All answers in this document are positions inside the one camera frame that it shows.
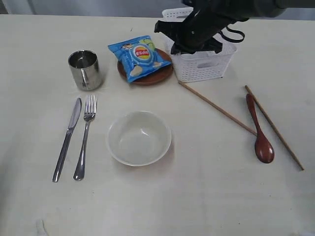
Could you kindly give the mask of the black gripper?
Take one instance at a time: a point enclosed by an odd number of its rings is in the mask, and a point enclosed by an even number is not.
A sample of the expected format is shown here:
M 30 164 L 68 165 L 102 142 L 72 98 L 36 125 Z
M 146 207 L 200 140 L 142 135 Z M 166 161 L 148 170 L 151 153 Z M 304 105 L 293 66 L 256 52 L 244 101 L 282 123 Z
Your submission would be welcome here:
M 157 21 L 154 32 L 161 32 L 174 41 L 170 54 L 222 51 L 222 43 L 214 35 L 224 28 L 224 17 L 210 7 L 194 8 L 182 22 Z

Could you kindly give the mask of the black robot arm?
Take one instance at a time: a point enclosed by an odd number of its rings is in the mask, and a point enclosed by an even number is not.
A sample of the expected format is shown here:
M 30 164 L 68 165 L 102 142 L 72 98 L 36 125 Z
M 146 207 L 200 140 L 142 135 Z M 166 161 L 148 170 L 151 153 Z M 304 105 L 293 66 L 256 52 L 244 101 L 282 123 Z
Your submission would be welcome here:
M 314 8 L 313 0 L 185 0 L 193 11 L 182 22 L 157 21 L 155 32 L 173 40 L 171 54 L 222 51 L 222 43 L 214 39 L 228 26 L 250 18 L 274 18 L 287 8 Z

